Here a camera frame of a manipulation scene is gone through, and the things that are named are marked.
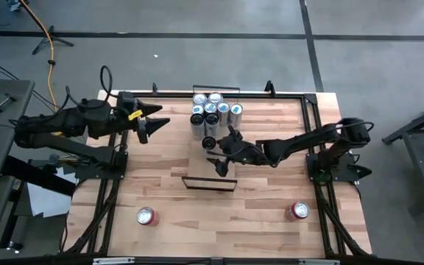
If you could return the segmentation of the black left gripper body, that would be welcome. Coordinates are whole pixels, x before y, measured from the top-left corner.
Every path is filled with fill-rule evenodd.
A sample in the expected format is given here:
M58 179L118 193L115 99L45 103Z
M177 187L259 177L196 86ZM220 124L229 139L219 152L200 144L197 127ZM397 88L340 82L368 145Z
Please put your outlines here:
M113 125L116 132L124 130L136 131L138 129L137 119L141 117L140 110L128 111L123 107L114 107L113 114L116 117Z

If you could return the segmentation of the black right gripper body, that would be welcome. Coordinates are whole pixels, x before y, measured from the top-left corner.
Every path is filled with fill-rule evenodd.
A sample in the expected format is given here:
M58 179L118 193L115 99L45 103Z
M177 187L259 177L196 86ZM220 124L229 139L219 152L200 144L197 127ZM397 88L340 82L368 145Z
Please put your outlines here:
M231 161L250 165L267 164L267 157L262 149L250 142L227 136L219 140L219 148Z

